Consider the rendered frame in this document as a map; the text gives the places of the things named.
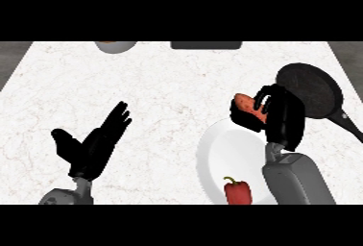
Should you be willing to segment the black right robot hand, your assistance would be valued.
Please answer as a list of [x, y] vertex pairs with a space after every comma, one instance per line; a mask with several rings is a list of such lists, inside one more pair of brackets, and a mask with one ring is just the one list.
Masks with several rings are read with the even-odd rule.
[[278, 143], [287, 151], [294, 152], [305, 136], [306, 106], [300, 98], [284, 86], [263, 86], [256, 97], [254, 109], [263, 108], [268, 122], [237, 107], [235, 98], [231, 105], [232, 121], [244, 128], [260, 133], [266, 131], [268, 142]]

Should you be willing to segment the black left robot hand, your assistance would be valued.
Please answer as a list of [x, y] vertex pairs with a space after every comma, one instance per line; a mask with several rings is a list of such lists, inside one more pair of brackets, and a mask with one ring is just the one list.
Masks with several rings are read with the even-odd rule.
[[52, 130], [57, 154], [71, 164], [71, 178], [92, 182], [101, 176], [131, 122], [128, 103], [120, 102], [101, 127], [92, 130], [83, 142], [66, 130]]

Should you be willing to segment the orange sweet potato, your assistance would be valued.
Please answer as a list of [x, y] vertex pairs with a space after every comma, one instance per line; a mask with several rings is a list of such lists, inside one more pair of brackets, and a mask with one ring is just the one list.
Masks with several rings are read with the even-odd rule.
[[237, 107], [241, 111], [252, 113], [263, 122], [268, 122], [268, 116], [263, 114], [263, 108], [254, 109], [256, 100], [246, 94], [238, 93], [235, 96]]

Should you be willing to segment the black frying pan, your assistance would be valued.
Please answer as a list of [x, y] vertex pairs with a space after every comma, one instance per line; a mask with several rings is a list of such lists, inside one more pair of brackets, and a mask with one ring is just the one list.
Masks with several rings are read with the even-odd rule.
[[343, 90], [331, 75], [319, 67], [297, 62], [280, 69], [275, 81], [305, 102], [306, 116], [330, 119], [363, 143], [363, 132], [343, 109]]

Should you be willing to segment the white plate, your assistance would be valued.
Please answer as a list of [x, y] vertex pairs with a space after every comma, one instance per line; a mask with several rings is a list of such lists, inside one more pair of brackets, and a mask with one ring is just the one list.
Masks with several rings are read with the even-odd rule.
[[249, 183], [254, 205], [277, 204], [263, 176], [263, 132], [256, 133], [243, 128], [231, 118], [221, 120], [201, 137], [197, 158], [200, 183], [213, 204], [228, 205], [226, 177]]

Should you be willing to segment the red bell pepper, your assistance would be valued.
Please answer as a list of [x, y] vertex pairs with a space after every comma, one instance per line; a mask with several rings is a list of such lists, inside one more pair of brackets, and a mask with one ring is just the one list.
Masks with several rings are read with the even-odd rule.
[[225, 185], [226, 198], [231, 205], [252, 205], [253, 195], [247, 182], [238, 182], [232, 177], [226, 176], [231, 182]]

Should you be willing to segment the dark grey flat appliance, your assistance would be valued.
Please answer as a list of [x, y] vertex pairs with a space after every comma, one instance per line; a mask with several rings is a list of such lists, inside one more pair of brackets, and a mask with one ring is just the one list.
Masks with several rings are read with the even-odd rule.
[[241, 47], [241, 41], [173, 41], [173, 49], [234, 50]]

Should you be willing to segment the grey bowl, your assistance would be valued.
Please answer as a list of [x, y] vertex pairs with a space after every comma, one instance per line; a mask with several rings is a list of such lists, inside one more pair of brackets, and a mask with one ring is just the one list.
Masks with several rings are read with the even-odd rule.
[[108, 54], [125, 53], [136, 44], [135, 41], [98, 41], [100, 50]]

